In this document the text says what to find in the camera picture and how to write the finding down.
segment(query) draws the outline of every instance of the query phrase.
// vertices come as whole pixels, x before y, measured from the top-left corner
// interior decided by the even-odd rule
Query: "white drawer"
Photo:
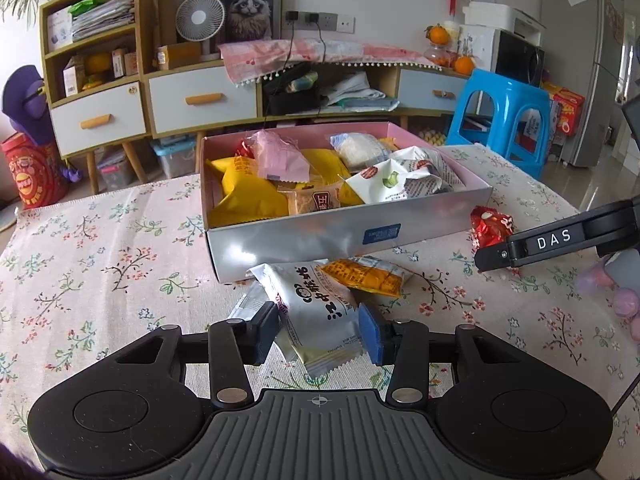
[[[257,117],[255,84],[236,87],[223,66],[153,77],[149,90],[157,134]],[[186,102],[210,94],[222,96],[215,102]]]
[[[421,70],[401,70],[398,99],[403,108],[452,112],[456,109],[465,84],[466,79],[461,77]]]
[[[105,118],[104,124],[82,124],[95,118]],[[53,108],[51,121],[62,156],[144,134],[140,84],[118,86]]]

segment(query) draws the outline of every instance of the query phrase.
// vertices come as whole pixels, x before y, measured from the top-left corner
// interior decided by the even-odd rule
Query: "green package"
[[[95,7],[101,6],[111,0],[82,0],[76,4],[73,4],[69,7],[69,14],[71,14],[74,18],[81,16],[85,12],[89,10],[95,9]]]

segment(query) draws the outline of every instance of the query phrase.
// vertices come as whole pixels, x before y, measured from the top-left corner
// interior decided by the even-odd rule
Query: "blue label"
[[[364,231],[362,244],[374,244],[376,242],[384,242],[385,240],[393,240],[398,238],[400,234],[400,224],[385,225],[384,227],[376,227],[375,229],[367,229]]]

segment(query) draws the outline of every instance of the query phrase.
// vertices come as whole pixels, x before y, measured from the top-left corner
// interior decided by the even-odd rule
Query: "blue gripper pad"
[[[257,345],[256,345],[256,364],[264,364],[273,344],[273,340],[280,331],[280,318],[278,317],[278,309],[268,301],[255,314],[253,322],[258,322],[257,326]]]
[[[360,325],[360,337],[362,346],[369,353],[371,362],[377,366],[382,366],[383,343],[382,331],[376,320],[375,314],[367,305],[361,303],[358,308],[358,323]]]

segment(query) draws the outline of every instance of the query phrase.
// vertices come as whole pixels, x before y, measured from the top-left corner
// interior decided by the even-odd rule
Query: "picture frame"
[[[211,51],[223,43],[279,40],[282,33],[282,0],[220,0],[225,24],[211,39]]]

